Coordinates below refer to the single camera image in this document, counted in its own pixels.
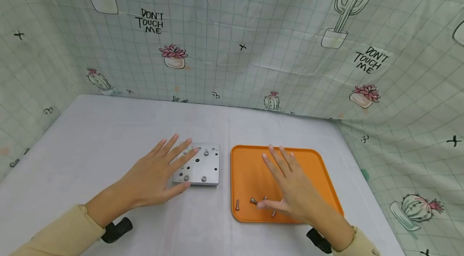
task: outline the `table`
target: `table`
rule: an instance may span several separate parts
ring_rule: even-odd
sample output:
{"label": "table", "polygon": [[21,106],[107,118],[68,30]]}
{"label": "table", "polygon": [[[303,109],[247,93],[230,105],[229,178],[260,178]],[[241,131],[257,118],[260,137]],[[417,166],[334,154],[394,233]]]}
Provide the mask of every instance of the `table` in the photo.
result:
{"label": "table", "polygon": [[230,150],[300,147],[324,159],[345,217],[384,256],[403,256],[335,124],[328,120],[170,101],[80,95],[0,183],[0,249],[7,255],[73,204],[118,180],[163,137],[221,145],[220,183],[125,214],[134,229],[84,255],[324,255],[307,225],[240,223],[231,214]]}

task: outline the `sleeve cuff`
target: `sleeve cuff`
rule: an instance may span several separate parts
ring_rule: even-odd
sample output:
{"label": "sleeve cuff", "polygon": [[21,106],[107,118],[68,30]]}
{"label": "sleeve cuff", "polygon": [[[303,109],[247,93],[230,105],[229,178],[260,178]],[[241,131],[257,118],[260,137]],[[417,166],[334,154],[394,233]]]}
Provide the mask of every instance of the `sleeve cuff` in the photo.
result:
{"label": "sleeve cuff", "polygon": [[105,229],[88,216],[85,206],[75,205],[43,228],[25,246],[50,255],[80,255],[104,232]]}
{"label": "sleeve cuff", "polygon": [[375,245],[364,235],[364,233],[354,228],[354,238],[349,246],[341,251],[337,252],[332,249],[334,256],[381,256]]}

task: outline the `right hand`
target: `right hand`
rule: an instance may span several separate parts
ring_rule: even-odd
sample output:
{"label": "right hand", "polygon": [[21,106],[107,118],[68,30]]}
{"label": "right hand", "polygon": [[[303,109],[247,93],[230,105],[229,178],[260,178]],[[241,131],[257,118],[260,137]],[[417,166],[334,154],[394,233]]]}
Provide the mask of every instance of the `right hand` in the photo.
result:
{"label": "right hand", "polygon": [[276,167],[264,153],[263,161],[280,186],[284,198],[280,202],[263,200],[257,207],[278,211],[314,226],[318,213],[332,208],[321,198],[293,153],[288,154],[281,146],[282,158],[272,145],[269,146],[269,150],[279,167]]}

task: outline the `wall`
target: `wall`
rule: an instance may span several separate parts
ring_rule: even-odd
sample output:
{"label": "wall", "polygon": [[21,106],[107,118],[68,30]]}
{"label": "wall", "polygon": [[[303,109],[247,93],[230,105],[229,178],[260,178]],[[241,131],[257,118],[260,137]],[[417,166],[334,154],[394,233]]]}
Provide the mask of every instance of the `wall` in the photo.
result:
{"label": "wall", "polygon": [[406,255],[462,255],[463,3],[0,0],[0,177],[77,94],[330,118]]}

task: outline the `left hand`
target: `left hand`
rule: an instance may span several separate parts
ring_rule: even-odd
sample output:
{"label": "left hand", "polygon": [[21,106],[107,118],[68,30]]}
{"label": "left hand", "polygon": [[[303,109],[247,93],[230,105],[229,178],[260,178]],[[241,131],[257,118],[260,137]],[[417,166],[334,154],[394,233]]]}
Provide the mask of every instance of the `left hand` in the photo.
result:
{"label": "left hand", "polygon": [[186,155],[172,162],[192,143],[192,139],[189,138],[171,150],[178,138],[179,135],[174,134],[168,143],[166,143],[166,139],[161,140],[152,151],[139,159],[120,180],[85,204],[88,215],[101,228],[104,228],[114,219],[133,208],[163,204],[188,189],[189,182],[166,188],[168,180],[175,171],[198,152],[198,148],[192,149]]}

